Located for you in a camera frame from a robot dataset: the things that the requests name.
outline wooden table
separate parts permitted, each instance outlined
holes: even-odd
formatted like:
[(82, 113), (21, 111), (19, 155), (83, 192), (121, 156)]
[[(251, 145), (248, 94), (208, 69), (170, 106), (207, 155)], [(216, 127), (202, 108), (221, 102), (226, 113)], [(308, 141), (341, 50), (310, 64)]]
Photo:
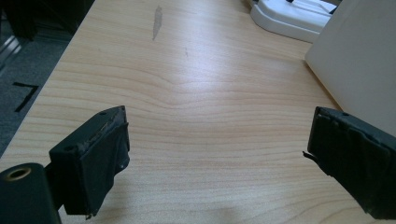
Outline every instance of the wooden table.
[(310, 44), (248, 13), (245, 0), (97, 0), (0, 170), (48, 164), (85, 120), (126, 105), (130, 166), (98, 216), (61, 209), (64, 223), (373, 222), (303, 158), (315, 106), (337, 107)]

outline metal ring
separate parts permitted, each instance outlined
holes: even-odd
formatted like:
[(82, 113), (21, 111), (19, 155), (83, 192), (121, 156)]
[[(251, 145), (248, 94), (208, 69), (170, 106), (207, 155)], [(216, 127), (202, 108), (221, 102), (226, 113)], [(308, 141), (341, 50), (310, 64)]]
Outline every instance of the metal ring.
[(21, 167), (16, 170), (9, 172), (6, 175), (6, 181), (16, 181), (20, 180), (32, 172), (32, 168), (30, 167)]

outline white object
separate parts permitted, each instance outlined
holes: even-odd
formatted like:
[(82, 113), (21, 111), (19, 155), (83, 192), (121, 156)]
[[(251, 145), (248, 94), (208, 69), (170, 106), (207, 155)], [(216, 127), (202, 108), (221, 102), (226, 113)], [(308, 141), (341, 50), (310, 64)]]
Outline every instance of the white object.
[(395, 0), (344, 0), (305, 55), (343, 110), (393, 136), (395, 9)]
[(265, 30), (312, 43), (333, 9), (335, 5), (319, 0), (260, 0), (250, 16)]

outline floor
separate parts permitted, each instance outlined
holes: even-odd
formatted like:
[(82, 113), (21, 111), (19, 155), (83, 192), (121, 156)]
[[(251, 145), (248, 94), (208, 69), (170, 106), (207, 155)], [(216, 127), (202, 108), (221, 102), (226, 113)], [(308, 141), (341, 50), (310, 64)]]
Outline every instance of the floor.
[(0, 35), (0, 157), (72, 36), (48, 21), (39, 21), (33, 41), (15, 37), (2, 16)]

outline light wood desk surface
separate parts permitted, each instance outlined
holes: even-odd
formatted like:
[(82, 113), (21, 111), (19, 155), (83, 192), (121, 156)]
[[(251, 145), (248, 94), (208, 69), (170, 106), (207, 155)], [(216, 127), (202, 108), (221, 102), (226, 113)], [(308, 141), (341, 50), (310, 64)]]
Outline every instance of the light wood desk surface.
[(315, 106), (336, 107), (304, 63), (310, 44), (248, 13), (245, 0), (97, 0), (0, 170), (48, 164), (84, 121), (126, 105), (129, 167), (98, 216), (61, 209), (64, 223), (373, 222), (303, 158)]

